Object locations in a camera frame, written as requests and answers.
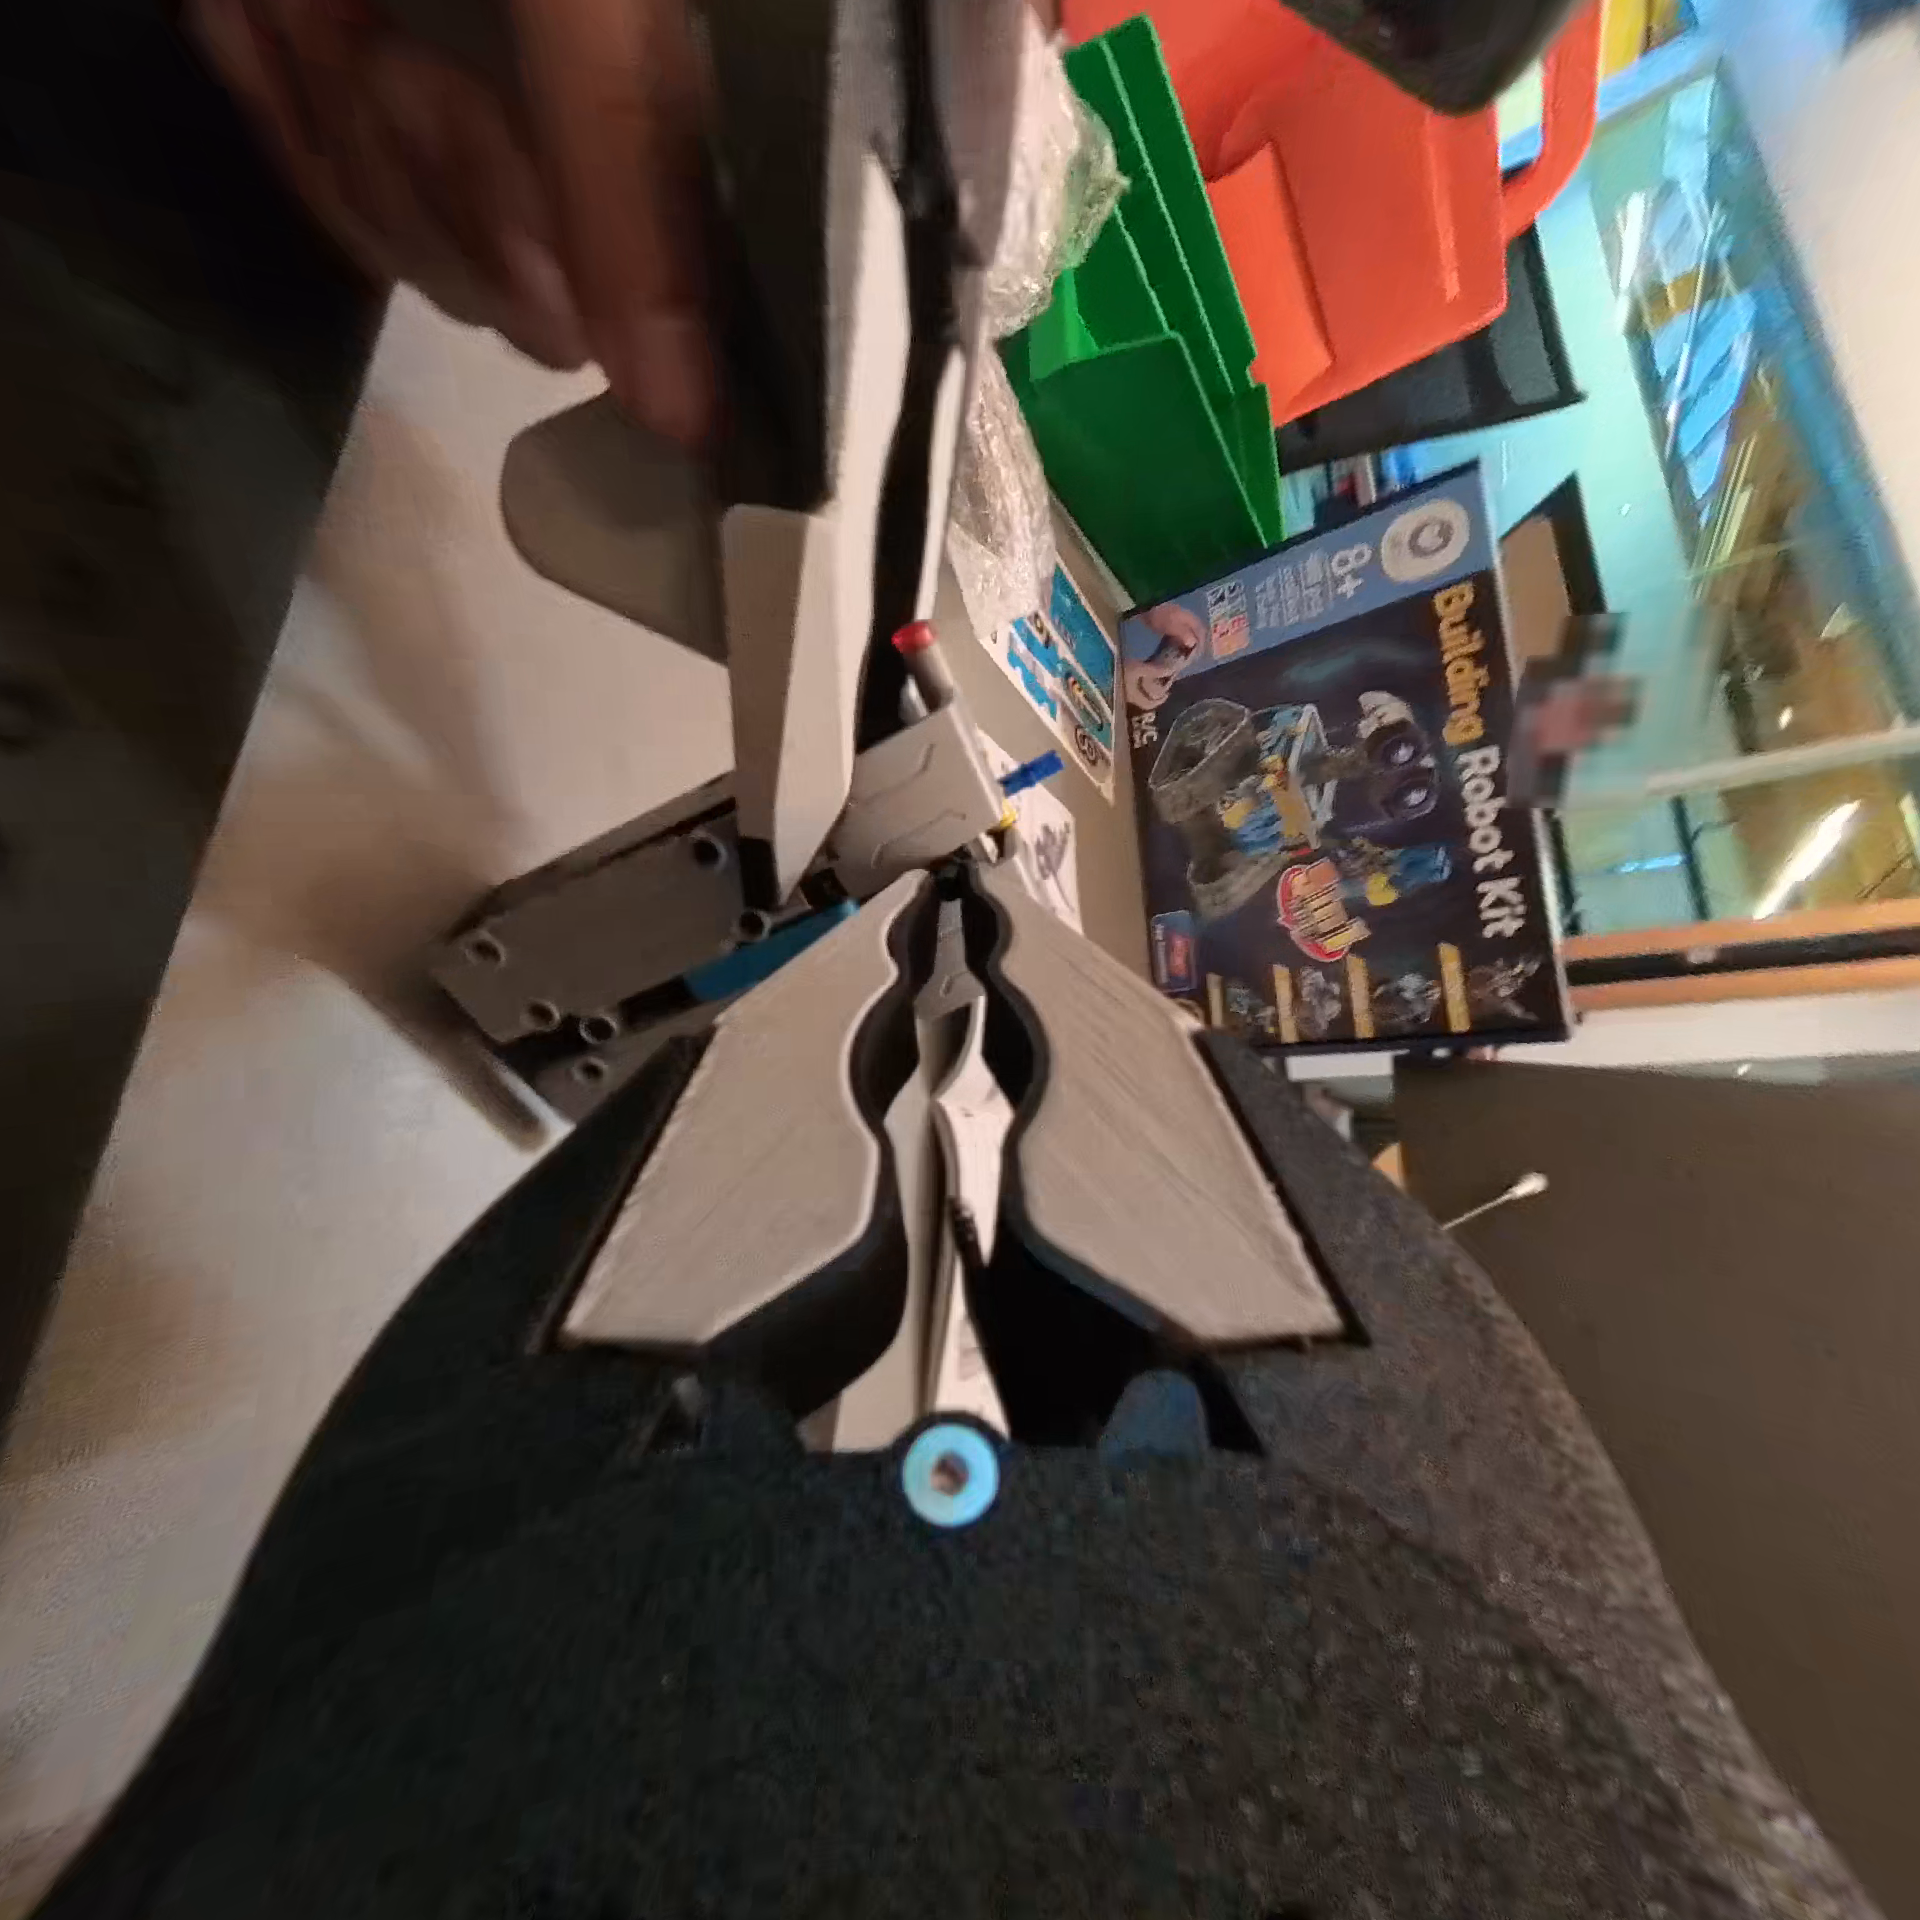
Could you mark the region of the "robot kit box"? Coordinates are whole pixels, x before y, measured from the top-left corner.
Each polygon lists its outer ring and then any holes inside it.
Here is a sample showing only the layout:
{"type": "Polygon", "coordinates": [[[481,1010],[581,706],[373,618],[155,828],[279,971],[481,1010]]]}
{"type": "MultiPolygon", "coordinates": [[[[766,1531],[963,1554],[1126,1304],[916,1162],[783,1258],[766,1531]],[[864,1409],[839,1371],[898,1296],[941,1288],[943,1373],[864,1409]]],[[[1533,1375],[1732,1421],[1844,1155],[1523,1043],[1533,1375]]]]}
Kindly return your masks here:
{"type": "Polygon", "coordinates": [[[1148,967],[1286,1055],[1561,1043],[1479,464],[1124,614],[1148,967]]]}

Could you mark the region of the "grey desk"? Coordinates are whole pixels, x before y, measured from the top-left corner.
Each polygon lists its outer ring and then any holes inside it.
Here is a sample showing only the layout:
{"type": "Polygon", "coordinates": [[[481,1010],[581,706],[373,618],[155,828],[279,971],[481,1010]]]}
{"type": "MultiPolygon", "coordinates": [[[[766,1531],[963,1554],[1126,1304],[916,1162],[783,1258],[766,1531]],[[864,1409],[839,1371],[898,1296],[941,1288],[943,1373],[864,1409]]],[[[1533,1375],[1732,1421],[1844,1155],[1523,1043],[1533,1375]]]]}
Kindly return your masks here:
{"type": "Polygon", "coordinates": [[[441,1026],[427,943],[728,766],[724,673],[499,525],[506,445],[590,386],[387,306],[4,1448],[4,1916],[155,1739],[378,1326],[555,1134],[441,1026]]]}

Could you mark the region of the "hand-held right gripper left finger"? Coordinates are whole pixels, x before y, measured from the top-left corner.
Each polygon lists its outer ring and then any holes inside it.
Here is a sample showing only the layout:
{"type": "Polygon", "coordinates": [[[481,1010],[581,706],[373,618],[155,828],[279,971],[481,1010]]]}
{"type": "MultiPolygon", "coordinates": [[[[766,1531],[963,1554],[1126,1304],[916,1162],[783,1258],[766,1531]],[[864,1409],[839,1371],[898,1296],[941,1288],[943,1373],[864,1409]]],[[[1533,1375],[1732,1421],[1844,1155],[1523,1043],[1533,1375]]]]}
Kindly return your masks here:
{"type": "Polygon", "coordinates": [[[588,1261],[571,1343],[710,1346],[881,1222],[892,1068],[858,1055],[913,1029],[899,939],[928,891],[899,877],[718,1015],[588,1261]]]}

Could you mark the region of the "open instruction booklet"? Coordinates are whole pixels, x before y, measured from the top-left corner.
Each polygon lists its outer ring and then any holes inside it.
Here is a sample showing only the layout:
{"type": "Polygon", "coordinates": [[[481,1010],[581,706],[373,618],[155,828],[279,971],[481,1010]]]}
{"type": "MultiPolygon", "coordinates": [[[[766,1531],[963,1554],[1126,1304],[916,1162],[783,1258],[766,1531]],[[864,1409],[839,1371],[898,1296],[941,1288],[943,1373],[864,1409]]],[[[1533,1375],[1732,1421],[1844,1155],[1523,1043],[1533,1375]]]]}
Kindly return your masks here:
{"type": "Polygon", "coordinates": [[[1070,929],[1084,929],[1077,830],[1069,805],[1050,784],[1035,784],[1013,797],[1013,814],[1020,865],[1033,895],[1070,929]]]}

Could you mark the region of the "black perforated chair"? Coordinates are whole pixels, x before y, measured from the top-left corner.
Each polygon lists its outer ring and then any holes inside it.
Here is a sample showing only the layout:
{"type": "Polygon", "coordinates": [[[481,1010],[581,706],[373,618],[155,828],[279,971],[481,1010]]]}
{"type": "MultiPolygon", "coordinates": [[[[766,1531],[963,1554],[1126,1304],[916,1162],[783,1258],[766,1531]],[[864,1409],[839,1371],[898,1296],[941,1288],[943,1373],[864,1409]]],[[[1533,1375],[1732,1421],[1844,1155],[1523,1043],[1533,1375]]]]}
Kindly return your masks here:
{"type": "Polygon", "coordinates": [[[4,1425],[383,307],[289,219],[4,173],[4,1425]]]}

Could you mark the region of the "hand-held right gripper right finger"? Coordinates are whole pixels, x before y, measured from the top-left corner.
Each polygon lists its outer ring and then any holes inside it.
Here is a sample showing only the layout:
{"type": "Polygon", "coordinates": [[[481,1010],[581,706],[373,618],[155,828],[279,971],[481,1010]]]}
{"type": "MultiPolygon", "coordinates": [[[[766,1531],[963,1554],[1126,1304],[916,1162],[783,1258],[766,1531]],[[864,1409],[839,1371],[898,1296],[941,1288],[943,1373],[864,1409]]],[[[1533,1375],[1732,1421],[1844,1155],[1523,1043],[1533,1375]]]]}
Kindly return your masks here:
{"type": "Polygon", "coordinates": [[[975,875],[987,981],[1025,1045],[1003,1219],[1035,1259],[1177,1346],[1281,1346],[1343,1319],[1198,1029],[1012,867],[975,875]]]}

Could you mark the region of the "grey brick robot chassis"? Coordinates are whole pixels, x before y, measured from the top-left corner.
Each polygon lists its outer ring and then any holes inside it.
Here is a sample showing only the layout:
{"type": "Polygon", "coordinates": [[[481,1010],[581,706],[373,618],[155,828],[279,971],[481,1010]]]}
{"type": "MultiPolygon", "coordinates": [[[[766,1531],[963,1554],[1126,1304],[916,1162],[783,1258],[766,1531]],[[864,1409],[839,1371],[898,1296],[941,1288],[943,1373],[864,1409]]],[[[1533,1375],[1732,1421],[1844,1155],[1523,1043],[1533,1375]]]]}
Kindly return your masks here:
{"type": "Polygon", "coordinates": [[[495,888],[433,948],[432,983],[509,1081],[577,1123],[899,877],[1008,849],[1020,795],[1064,769],[1059,748],[1016,761],[986,742],[926,620],[878,663],[899,718],[855,754],[800,878],[761,872],[718,779],[495,888]]]}

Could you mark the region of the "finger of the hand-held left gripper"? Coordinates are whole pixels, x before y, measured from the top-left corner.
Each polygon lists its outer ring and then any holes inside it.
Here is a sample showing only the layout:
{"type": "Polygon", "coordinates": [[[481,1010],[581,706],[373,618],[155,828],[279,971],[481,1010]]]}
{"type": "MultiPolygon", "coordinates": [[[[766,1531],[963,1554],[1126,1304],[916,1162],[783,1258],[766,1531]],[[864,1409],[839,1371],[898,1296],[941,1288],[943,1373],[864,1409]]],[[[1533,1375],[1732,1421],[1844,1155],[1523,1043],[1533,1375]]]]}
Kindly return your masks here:
{"type": "Polygon", "coordinates": [[[868,112],[844,426],[850,476],[850,718],[895,724],[898,631],[929,620],[978,339],[983,211],[970,4],[858,4],[868,112]]]}
{"type": "Polygon", "coordinates": [[[796,889],[850,788],[868,576],[836,506],[722,516],[732,793],[752,889],[796,889]]]}

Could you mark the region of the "orange plastic bin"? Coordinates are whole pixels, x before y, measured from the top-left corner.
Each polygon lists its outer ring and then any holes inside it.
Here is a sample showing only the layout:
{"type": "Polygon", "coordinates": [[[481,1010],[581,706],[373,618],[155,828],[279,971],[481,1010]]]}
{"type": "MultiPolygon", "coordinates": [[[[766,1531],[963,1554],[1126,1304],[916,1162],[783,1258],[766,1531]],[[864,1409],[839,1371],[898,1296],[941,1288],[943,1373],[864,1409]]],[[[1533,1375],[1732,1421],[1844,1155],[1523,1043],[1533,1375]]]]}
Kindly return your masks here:
{"type": "Polygon", "coordinates": [[[1495,322],[1587,155],[1601,4],[1066,2],[1160,41],[1273,426],[1495,322]]]}

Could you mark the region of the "blue sticker sheet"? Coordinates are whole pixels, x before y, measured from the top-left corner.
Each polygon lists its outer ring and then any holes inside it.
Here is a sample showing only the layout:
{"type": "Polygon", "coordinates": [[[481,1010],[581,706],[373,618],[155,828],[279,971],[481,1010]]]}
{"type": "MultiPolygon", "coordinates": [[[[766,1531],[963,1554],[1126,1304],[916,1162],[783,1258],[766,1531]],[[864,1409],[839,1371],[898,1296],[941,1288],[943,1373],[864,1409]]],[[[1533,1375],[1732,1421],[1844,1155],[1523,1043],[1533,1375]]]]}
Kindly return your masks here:
{"type": "Polygon", "coordinates": [[[1064,761],[1113,803],[1116,748],[1122,744],[1116,644],[1069,564],[1053,564],[1033,612],[1005,620],[978,645],[1043,722],[1064,761]]]}

